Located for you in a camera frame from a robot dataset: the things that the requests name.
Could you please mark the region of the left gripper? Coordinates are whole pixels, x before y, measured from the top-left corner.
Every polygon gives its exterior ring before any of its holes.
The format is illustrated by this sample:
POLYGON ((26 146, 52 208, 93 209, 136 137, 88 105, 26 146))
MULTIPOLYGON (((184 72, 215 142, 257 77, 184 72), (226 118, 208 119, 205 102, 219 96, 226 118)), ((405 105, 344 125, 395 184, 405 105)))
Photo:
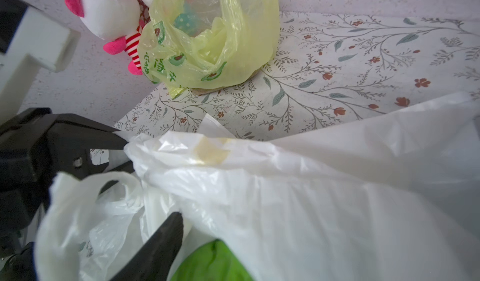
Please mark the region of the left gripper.
MULTIPOLYGON (((30 108, 1 125, 1 257, 7 260, 1 280, 37 280, 35 245, 22 241, 47 196, 42 181, 51 164, 46 132, 52 147, 122 150, 127 144, 113 127, 76 114, 59 114, 54 122, 51 114, 49 108, 30 108)), ((56 195, 100 195, 116 185, 125 194, 135 191, 131 172, 107 168, 60 170, 56 195)))

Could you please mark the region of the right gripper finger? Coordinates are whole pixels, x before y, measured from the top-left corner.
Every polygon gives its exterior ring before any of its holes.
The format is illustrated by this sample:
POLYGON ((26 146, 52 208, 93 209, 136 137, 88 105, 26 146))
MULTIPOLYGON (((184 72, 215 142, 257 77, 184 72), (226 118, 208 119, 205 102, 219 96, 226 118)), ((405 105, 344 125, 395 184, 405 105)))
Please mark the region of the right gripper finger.
POLYGON ((172 213, 111 281, 164 281, 182 246, 181 213, 172 213))

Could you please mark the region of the white plastic bag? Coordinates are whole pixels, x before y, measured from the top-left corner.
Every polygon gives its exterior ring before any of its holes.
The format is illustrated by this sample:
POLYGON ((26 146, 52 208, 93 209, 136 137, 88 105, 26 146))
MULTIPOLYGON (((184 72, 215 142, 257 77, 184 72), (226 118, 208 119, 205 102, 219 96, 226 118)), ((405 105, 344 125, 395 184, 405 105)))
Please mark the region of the white plastic bag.
POLYGON ((197 133, 120 133, 135 191, 56 195, 40 280, 109 280, 174 212, 191 253, 223 241, 254 280, 478 280, 480 103, 457 93, 256 142, 206 116, 197 133))

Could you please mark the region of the yellow-green plastic bag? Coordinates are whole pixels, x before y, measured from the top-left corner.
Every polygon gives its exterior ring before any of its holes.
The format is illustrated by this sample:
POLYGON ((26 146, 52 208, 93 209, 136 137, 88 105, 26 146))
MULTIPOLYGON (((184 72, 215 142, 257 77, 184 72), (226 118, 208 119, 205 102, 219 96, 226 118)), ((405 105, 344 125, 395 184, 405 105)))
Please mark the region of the yellow-green plastic bag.
POLYGON ((279 0, 153 0, 149 18, 141 69, 172 97, 244 83, 278 49, 279 0))

